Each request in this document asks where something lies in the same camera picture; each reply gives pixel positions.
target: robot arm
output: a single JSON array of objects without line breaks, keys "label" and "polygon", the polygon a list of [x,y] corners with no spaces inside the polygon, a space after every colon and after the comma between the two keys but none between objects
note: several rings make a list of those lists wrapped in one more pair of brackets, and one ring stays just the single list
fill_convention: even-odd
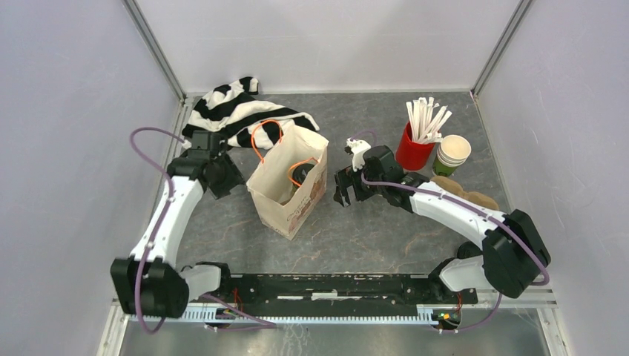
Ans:
[{"label": "robot arm", "polygon": [[[533,221],[524,212],[515,210],[505,214],[462,200],[420,174],[404,173],[388,147],[367,146],[364,141],[356,143],[348,140],[346,151],[354,157],[352,166],[335,174],[335,200],[348,206],[347,188],[350,187],[354,188],[358,201],[379,194],[389,204],[438,221],[474,243],[480,255],[446,260],[432,273],[438,275],[449,291],[493,288],[508,297],[517,298],[539,274],[533,260],[493,220],[514,231],[544,266],[550,263],[550,255]],[[387,183],[419,188],[422,192],[403,190]],[[472,210],[480,211],[484,216]]]},{"label": "robot arm", "polygon": [[[141,288],[142,310],[146,315],[180,317],[188,301],[215,291],[220,286],[221,268],[212,264],[197,264],[177,272],[177,251],[194,207],[209,190],[219,199],[245,180],[226,153],[226,141],[216,133],[195,131],[191,148],[168,165],[168,175],[174,183],[174,196],[157,238],[149,252]],[[134,283],[138,265],[148,237],[158,225],[159,213],[168,198],[165,185],[156,213],[142,239],[127,259],[115,259],[111,277],[123,311],[135,314]]]}]

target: bag handle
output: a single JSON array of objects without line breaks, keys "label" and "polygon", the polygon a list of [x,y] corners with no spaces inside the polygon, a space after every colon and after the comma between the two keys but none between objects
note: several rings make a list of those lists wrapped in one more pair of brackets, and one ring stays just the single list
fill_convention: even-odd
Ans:
[{"label": "bag handle", "polygon": [[301,164],[303,164],[303,163],[306,163],[306,162],[308,162],[308,161],[310,161],[310,160],[315,161],[316,163],[319,163],[319,160],[318,160],[318,159],[316,159],[316,158],[314,158],[314,157],[310,157],[310,158],[305,159],[305,160],[303,160],[303,161],[301,161],[301,162],[297,162],[297,163],[295,163],[294,165],[292,165],[292,166],[289,168],[289,171],[288,171],[289,179],[290,179],[290,180],[291,180],[291,182],[293,182],[293,184],[295,184],[297,187],[300,187],[300,186],[301,186],[301,184],[300,184],[299,182],[296,182],[296,181],[293,179],[293,177],[292,177],[292,175],[291,175],[291,172],[292,172],[292,171],[293,171],[293,170],[294,170],[294,169],[295,169],[298,165],[301,165]]},{"label": "bag handle", "polygon": [[254,128],[254,130],[251,132],[251,146],[254,149],[256,155],[258,156],[258,158],[260,158],[260,161],[262,161],[262,163],[264,163],[264,157],[262,157],[262,155],[260,154],[260,152],[257,150],[257,148],[255,147],[255,142],[254,142],[254,135],[255,135],[255,131],[262,126],[263,124],[266,124],[267,122],[275,122],[277,124],[277,126],[280,127],[280,140],[278,142],[282,142],[282,125],[280,125],[280,122],[277,120],[264,120],[261,123],[257,124],[256,127]]}]

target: paper cup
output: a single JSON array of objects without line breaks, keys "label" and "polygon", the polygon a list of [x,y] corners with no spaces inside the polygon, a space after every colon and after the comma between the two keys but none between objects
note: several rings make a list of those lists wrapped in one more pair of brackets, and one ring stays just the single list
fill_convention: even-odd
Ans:
[{"label": "paper cup", "polygon": [[472,153],[470,143],[459,135],[444,137],[437,150],[437,156],[432,163],[435,175],[449,177],[459,165],[467,160]]}]

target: white bracket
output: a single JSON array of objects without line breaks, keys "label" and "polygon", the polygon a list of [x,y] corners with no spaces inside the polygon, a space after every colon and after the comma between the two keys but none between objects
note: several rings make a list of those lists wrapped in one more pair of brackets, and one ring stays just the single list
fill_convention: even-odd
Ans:
[{"label": "white bracket", "polygon": [[439,278],[451,291],[493,288],[485,277],[482,256],[455,258],[441,270]]},{"label": "white bracket", "polygon": [[199,296],[216,291],[220,286],[220,268],[210,265],[196,265],[179,273],[188,284],[188,302]]},{"label": "white bracket", "polygon": [[363,154],[372,146],[367,143],[367,141],[363,141],[362,139],[347,139],[347,147],[352,150],[352,168],[354,169],[354,172],[362,169],[365,166]]}]

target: cable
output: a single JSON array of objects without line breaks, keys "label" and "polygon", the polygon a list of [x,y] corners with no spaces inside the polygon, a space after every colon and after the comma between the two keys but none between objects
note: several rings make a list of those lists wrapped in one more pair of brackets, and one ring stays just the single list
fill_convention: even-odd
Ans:
[{"label": "cable", "polygon": [[251,132],[251,146],[254,149],[256,155],[258,158],[260,158],[260,161],[262,161],[262,163],[264,163],[264,157],[262,157],[262,155],[260,154],[260,152],[257,150],[257,147],[255,145],[254,142],[254,135],[255,135],[255,131],[262,125],[266,124],[267,122],[274,122],[277,124],[277,126],[280,128],[280,139],[278,140],[278,142],[282,142],[282,124],[280,124],[279,121],[277,120],[264,120],[261,123],[257,124],[256,127],[254,128],[254,130]]},{"label": "cable", "polygon": [[148,254],[153,248],[155,236],[157,235],[159,227],[162,225],[162,221],[164,221],[164,217],[166,216],[166,213],[168,212],[168,208],[170,208],[171,206],[171,198],[174,195],[174,183],[173,183],[173,180],[169,177],[166,170],[162,168],[161,165],[153,161],[149,156],[144,154],[144,152],[142,152],[137,147],[136,142],[135,142],[135,136],[142,131],[157,131],[157,132],[160,132],[162,134],[168,135],[176,139],[180,143],[184,143],[184,140],[166,130],[163,130],[161,128],[152,128],[152,127],[137,128],[133,132],[131,132],[131,135],[129,136],[129,143],[131,144],[131,148],[133,148],[133,150],[138,154],[138,156],[140,156],[140,158],[148,162],[149,165],[152,165],[153,168],[157,169],[162,174],[162,176],[164,177],[164,180],[166,181],[166,184],[168,185],[168,199],[166,200],[164,204],[164,208],[162,209],[162,212],[159,213],[159,216],[157,217],[157,221],[155,222],[155,226],[153,227],[153,231],[151,231],[151,234],[148,237],[148,241],[144,247],[144,253],[142,254],[142,258],[139,261],[139,265],[138,265],[138,269],[136,273],[136,282],[135,282],[135,287],[134,287],[134,303],[136,306],[136,315],[138,318],[138,322],[145,332],[149,334],[155,334],[159,330],[159,328],[162,327],[162,325],[164,324],[164,320],[166,320],[166,318],[163,317],[159,321],[155,329],[151,330],[146,325],[146,322],[144,321],[144,314],[142,313],[142,305],[141,305],[142,294],[140,293],[140,288],[142,286],[142,271],[144,270],[144,265],[146,264],[146,260],[148,259]]},{"label": "cable", "polygon": [[[433,195],[435,197],[440,197],[442,199],[448,200],[450,202],[455,203],[456,205],[461,206],[462,208],[465,208],[473,213],[476,213],[478,216],[483,217],[489,221],[491,221],[492,223],[495,223],[498,227],[500,227],[501,229],[503,229],[505,232],[507,232],[507,234],[516,242],[518,243],[518,245],[520,245],[520,247],[524,250],[524,252],[526,252],[526,254],[530,257],[531,260],[533,260],[533,262],[536,264],[537,268],[539,268],[539,271],[541,272],[541,274],[544,275],[544,280],[542,280],[541,282],[533,282],[531,283],[532,286],[545,286],[550,282],[550,275],[548,274],[548,271],[546,270],[546,268],[544,267],[544,264],[541,263],[541,261],[539,260],[539,258],[537,258],[537,256],[533,253],[533,251],[531,251],[531,249],[529,248],[529,246],[527,246],[526,243],[524,243],[524,241],[522,241],[522,239],[520,239],[520,237],[513,232],[508,226],[506,226],[502,221],[497,220],[495,217],[491,217],[489,214],[485,214],[481,209],[476,208],[473,205],[470,205],[468,203],[466,203],[463,200],[459,200],[456,199],[454,197],[451,197],[450,195],[441,195],[435,191],[429,191],[427,189],[422,189],[422,188],[416,188],[416,187],[412,187],[409,185],[403,185],[403,184],[399,184],[399,183],[393,183],[393,182],[370,182],[369,180],[365,179],[365,173],[363,172],[360,175],[360,178],[362,179],[364,184],[367,185],[382,185],[382,186],[389,186],[389,187],[393,187],[393,188],[399,188],[399,189],[405,189],[407,191],[414,191],[416,193],[423,193],[423,194],[428,194],[428,195]],[[486,324],[487,322],[489,322],[495,315],[495,313],[498,311],[498,307],[500,306],[500,302],[502,301],[502,293],[498,293],[498,299],[495,302],[495,306],[493,307],[492,311],[481,321],[479,321],[476,324],[472,324],[470,326],[466,326],[464,328],[460,328],[460,329],[456,329],[456,330],[439,330],[440,333],[442,332],[446,332],[448,334],[455,334],[458,332],[464,332],[466,330],[472,330],[472,329],[476,329],[479,326],[483,326],[484,324]]]},{"label": "cable", "polygon": [[463,308],[463,297],[461,296],[461,293],[457,293],[456,296],[458,297],[458,303],[456,305],[456,309],[455,309],[455,313],[459,312],[461,310],[461,308]]},{"label": "cable", "polygon": [[356,138],[358,138],[360,136],[363,136],[364,134],[371,134],[372,135],[372,137],[374,139],[374,142],[372,143],[372,146],[375,146],[378,143],[378,136],[375,134],[375,131],[373,131],[373,130],[362,130],[362,131],[359,131],[356,134],[354,134],[354,136],[349,137],[349,139],[352,139],[352,140],[355,141]]},{"label": "cable", "polygon": [[393,182],[370,182],[369,180],[365,179],[364,172],[361,174],[360,178],[363,180],[363,183],[367,185],[384,185],[384,186],[389,186],[393,188],[405,189],[407,191],[414,191],[416,193],[428,194],[434,197],[440,197],[442,199],[453,202],[456,205],[459,205],[462,208],[465,208],[473,213],[476,213],[478,216],[483,217],[484,219],[491,221],[492,223],[496,224],[499,228],[507,232],[507,234],[513,239],[513,241],[515,241],[516,243],[518,243],[518,245],[520,245],[520,247],[524,250],[524,252],[526,252],[528,257],[530,257],[530,259],[533,260],[533,262],[535,263],[535,265],[537,266],[541,274],[544,275],[544,280],[542,280],[541,282],[533,282],[531,283],[531,285],[532,286],[546,286],[550,282],[550,275],[548,274],[548,271],[544,267],[544,264],[541,263],[539,258],[537,258],[537,256],[533,253],[533,251],[531,251],[529,246],[527,246],[527,244],[524,243],[524,241],[522,241],[522,239],[509,228],[509,226],[506,226],[502,221],[496,219],[495,217],[492,217],[489,214],[485,214],[485,212],[482,211],[481,209],[476,208],[475,206],[470,205],[463,200],[454,198],[450,195],[444,194],[442,196],[442,194],[439,194],[436,191],[429,191],[427,189],[416,188],[409,185],[393,183]]},{"label": "cable", "polygon": [[290,179],[290,180],[291,180],[291,182],[292,182],[293,184],[295,184],[297,187],[300,187],[300,186],[301,186],[301,184],[300,184],[299,182],[297,182],[297,181],[295,181],[295,180],[293,179],[293,177],[292,177],[292,173],[293,173],[293,172],[292,172],[292,171],[293,171],[293,170],[294,170],[294,169],[295,169],[298,165],[302,165],[303,163],[307,163],[307,162],[310,162],[310,161],[315,161],[317,164],[319,163],[319,160],[318,160],[318,159],[316,159],[316,158],[314,158],[314,157],[310,157],[310,158],[305,159],[305,160],[303,160],[303,161],[301,161],[301,162],[297,162],[297,163],[295,163],[294,165],[290,166],[290,167],[289,167],[289,169],[287,170],[287,172],[288,172],[288,176],[289,176],[289,179]]},{"label": "cable", "polygon": [[444,321],[456,328],[458,328],[461,323],[463,323],[463,311],[459,310],[456,314],[458,314],[458,323],[453,323],[452,321],[450,321],[450,319],[444,319]]},{"label": "cable", "polygon": [[498,299],[495,302],[495,305],[493,306],[493,309],[490,311],[490,313],[481,321],[477,322],[476,324],[472,324],[470,326],[465,326],[463,328],[457,328],[455,330],[437,330],[439,331],[439,334],[441,333],[446,333],[446,334],[457,334],[459,332],[465,332],[465,331],[469,331],[469,330],[473,330],[476,329],[480,326],[483,326],[487,323],[489,323],[490,320],[492,320],[492,318],[494,317],[495,313],[498,311],[498,307],[500,306],[500,302],[502,301],[502,293],[498,293]]},{"label": "cable", "polygon": [[238,288],[234,288],[234,305],[238,306],[241,312],[244,312],[245,306],[243,304],[243,300],[240,299],[240,295],[238,295]]},{"label": "cable", "polygon": [[212,294],[205,293],[204,295],[201,296],[201,298],[206,298],[206,299],[212,300],[212,301],[214,301],[216,303],[219,303],[220,305],[226,307],[230,311],[238,314],[241,317],[244,317],[244,318],[247,318],[249,320],[253,320],[253,321],[256,321],[256,322],[262,324],[262,325],[259,325],[259,326],[249,326],[249,327],[246,327],[246,328],[238,328],[238,329],[216,329],[216,330],[220,330],[221,332],[242,332],[242,331],[245,331],[245,330],[275,329],[277,327],[277,325],[275,325],[275,323],[272,323],[272,322],[266,321],[266,320],[262,320],[262,319],[260,319],[258,317],[255,317],[253,315],[247,314],[244,311],[240,311],[240,310],[234,308],[233,306],[230,306],[229,304],[223,302],[221,299],[215,297]]}]

